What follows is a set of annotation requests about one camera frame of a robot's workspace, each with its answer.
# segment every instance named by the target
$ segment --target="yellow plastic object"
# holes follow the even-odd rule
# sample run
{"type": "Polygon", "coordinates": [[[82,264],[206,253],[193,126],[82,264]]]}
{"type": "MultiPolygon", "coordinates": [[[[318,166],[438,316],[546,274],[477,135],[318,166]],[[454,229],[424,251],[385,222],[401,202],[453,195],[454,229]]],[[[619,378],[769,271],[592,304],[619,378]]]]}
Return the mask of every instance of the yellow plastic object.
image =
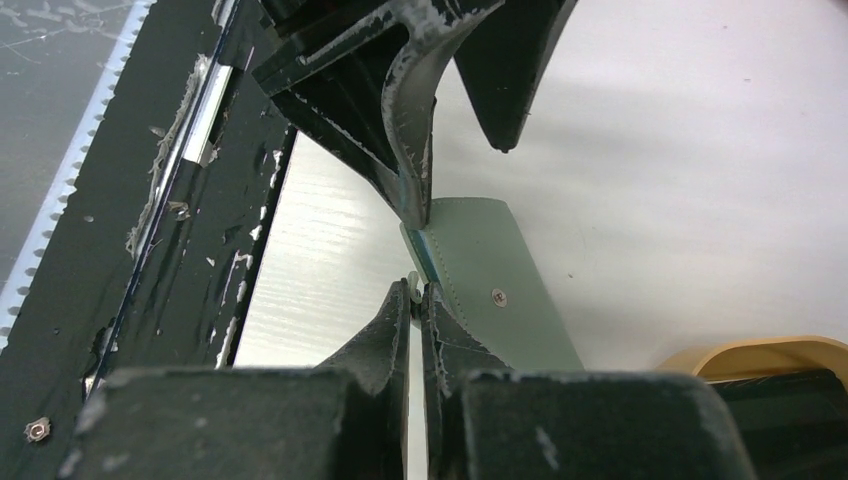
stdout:
{"type": "Polygon", "coordinates": [[[848,390],[848,345],[815,335],[744,340],[688,348],[661,363],[657,370],[720,382],[819,368],[831,370],[848,390]]]}

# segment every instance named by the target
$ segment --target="black frame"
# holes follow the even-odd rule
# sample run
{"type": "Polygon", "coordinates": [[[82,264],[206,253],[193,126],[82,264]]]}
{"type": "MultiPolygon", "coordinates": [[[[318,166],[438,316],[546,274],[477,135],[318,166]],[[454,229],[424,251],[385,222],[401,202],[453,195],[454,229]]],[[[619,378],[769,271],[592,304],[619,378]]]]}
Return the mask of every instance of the black frame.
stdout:
{"type": "Polygon", "coordinates": [[[0,355],[4,478],[52,478],[91,384],[115,367],[233,361],[296,133],[245,73],[271,51],[256,3],[238,2],[225,32],[215,3],[158,2],[135,42],[0,355]],[[210,136],[218,155],[180,161],[166,200],[190,216],[160,206],[137,262],[125,242],[148,201],[149,127],[174,121],[198,54],[234,67],[210,136]],[[28,443],[41,417],[50,435],[28,443]]]}

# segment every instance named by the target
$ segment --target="black metal jaw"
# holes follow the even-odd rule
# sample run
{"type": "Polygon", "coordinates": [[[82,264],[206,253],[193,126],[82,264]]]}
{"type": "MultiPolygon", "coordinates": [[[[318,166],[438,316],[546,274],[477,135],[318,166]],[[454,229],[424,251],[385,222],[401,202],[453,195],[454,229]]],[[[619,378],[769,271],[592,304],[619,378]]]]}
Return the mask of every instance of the black metal jaw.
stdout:
{"type": "Polygon", "coordinates": [[[404,478],[413,320],[429,478],[754,478],[700,380],[515,372],[457,323],[437,284],[419,304],[406,280],[314,369],[117,373],[81,413],[60,477],[404,478]]]}
{"type": "Polygon", "coordinates": [[[276,52],[253,72],[282,113],[428,222],[435,92],[455,58],[489,142],[516,146],[575,0],[261,0],[276,52]]]}

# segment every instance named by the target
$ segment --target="mint green leather strap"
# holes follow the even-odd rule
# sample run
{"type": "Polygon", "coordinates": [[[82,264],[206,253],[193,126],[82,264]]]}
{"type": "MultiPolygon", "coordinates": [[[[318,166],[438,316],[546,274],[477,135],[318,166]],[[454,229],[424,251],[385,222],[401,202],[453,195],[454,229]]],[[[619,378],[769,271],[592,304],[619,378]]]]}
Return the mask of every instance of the mint green leather strap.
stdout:
{"type": "Polygon", "coordinates": [[[433,200],[429,225],[401,232],[422,277],[441,284],[457,320],[504,362],[583,368],[505,202],[433,200]]]}

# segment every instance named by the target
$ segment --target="metal screw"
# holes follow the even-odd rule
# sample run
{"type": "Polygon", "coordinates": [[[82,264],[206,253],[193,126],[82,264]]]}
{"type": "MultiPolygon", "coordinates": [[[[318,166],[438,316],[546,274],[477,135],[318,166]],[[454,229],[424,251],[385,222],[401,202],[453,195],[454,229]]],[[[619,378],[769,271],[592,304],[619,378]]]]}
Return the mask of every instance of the metal screw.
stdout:
{"type": "Polygon", "coordinates": [[[495,301],[495,305],[501,308],[506,306],[506,294],[500,288],[492,290],[492,300],[495,301]]]}
{"type": "Polygon", "coordinates": [[[27,436],[27,442],[40,442],[50,435],[50,419],[41,417],[38,420],[28,423],[24,429],[24,435],[27,436]]]}

